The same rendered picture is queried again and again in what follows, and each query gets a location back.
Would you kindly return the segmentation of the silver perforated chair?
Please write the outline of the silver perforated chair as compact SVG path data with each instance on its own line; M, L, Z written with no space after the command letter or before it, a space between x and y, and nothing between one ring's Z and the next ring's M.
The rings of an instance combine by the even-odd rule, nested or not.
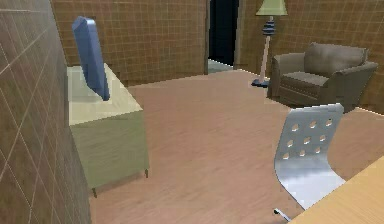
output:
M307 210L345 183L328 162L328 148L344 113L340 103L291 109L274 157L276 177Z

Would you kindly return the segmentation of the light wooden table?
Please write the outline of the light wooden table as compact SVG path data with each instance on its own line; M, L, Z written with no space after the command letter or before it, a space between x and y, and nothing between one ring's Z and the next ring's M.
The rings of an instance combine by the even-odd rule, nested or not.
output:
M384 156L288 224L384 224Z

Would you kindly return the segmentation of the blue television set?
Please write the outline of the blue television set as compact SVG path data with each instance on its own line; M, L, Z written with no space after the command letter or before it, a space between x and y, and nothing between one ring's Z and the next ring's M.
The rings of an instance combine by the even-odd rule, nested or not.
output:
M91 18L78 16L72 24L72 31L87 86L103 101L108 101L110 92L96 22Z

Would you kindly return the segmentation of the green shade floor lamp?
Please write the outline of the green shade floor lamp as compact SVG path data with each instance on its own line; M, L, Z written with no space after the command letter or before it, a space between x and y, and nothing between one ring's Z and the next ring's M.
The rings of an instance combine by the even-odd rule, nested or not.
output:
M265 76L268 61L269 45L271 37L275 33L274 17L287 15L285 0L263 0L262 5L256 12L256 15L268 16L269 20L264 24L264 27L262 29L263 35L265 36L265 45L263 50L260 75L258 79L255 79L252 82L252 86L267 88L269 81L265 78Z

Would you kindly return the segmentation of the pale green cupboard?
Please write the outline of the pale green cupboard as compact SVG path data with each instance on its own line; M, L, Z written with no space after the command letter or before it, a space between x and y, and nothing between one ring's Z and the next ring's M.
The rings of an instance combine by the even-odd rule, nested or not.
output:
M109 66L110 99L91 90L79 66L67 69L69 127L92 191L149 170L144 110Z

